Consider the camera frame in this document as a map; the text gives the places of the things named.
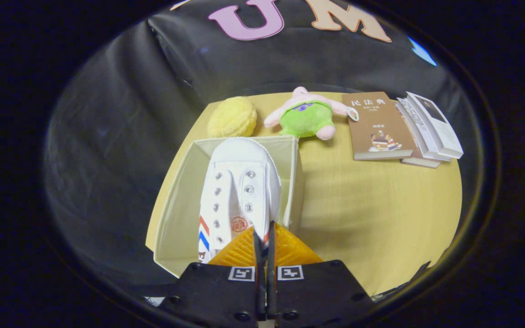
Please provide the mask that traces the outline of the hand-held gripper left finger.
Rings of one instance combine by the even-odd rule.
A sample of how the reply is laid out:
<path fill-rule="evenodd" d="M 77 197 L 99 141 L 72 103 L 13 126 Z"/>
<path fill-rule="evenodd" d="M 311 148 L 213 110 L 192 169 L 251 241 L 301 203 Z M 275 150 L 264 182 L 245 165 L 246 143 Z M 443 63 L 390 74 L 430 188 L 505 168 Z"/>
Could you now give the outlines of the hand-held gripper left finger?
<path fill-rule="evenodd" d="M 246 245 L 248 265 L 191 263 L 174 284 L 166 285 L 160 310 L 177 327 L 256 328 L 264 317 L 264 270 L 260 239 L 254 228 L 243 231 L 223 249 Z"/>

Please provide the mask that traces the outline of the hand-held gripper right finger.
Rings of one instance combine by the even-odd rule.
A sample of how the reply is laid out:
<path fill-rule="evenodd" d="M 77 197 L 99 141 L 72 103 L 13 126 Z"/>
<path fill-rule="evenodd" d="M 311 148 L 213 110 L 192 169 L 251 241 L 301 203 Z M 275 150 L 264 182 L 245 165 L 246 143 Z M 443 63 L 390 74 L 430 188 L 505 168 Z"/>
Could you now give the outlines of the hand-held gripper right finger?
<path fill-rule="evenodd" d="M 374 302 L 341 260 L 324 261 L 286 228 L 271 224 L 267 313 L 276 328 L 349 328 Z"/>

